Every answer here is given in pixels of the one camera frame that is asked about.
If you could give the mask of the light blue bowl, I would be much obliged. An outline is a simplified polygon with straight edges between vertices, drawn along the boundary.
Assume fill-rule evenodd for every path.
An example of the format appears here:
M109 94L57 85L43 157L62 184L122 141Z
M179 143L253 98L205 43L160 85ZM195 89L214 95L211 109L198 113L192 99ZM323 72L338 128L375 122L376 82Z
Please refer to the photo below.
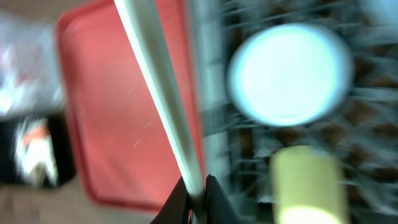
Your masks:
M316 121L347 97L354 58L326 27L290 23L262 30L231 57L228 91L248 118L274 127Z

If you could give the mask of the orange carrot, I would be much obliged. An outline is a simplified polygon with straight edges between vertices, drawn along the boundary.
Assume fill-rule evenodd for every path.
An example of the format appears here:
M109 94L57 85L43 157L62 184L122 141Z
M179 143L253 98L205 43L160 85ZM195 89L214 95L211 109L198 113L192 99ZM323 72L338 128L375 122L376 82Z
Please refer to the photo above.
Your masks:
M25 146L29 145L33 140L45 139L50 133L46 126L38 126L23 135L22 142Z

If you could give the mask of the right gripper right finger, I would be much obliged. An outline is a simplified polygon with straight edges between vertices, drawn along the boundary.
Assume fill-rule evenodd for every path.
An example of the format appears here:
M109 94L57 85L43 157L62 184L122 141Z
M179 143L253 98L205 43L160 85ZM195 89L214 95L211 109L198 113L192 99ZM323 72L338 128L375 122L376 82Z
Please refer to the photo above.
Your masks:
M241 224L241 221L217 178L206 177L207 224Z

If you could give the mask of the white plastic spoon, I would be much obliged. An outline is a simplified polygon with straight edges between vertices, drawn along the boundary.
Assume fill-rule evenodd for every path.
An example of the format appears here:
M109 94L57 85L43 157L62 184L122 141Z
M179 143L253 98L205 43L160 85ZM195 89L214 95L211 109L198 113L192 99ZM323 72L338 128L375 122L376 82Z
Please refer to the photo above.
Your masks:
M154 1L115 0L130 45L154 101L191 198L205 197L198 158Z

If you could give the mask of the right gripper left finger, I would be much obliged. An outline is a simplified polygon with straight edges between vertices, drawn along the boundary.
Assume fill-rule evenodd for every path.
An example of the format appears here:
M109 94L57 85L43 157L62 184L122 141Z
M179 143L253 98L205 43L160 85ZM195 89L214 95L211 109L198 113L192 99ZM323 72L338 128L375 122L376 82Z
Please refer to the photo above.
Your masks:
M150 224L189 224L190 199L181 177Z

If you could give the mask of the yellow plastic cup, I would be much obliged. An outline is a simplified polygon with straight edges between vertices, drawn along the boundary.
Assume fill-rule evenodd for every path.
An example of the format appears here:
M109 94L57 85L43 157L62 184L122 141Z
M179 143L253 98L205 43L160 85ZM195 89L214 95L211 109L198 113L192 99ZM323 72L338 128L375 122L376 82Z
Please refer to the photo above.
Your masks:
M336 157L312 146L285 147L270 162L274 221L349 224L343 170Z

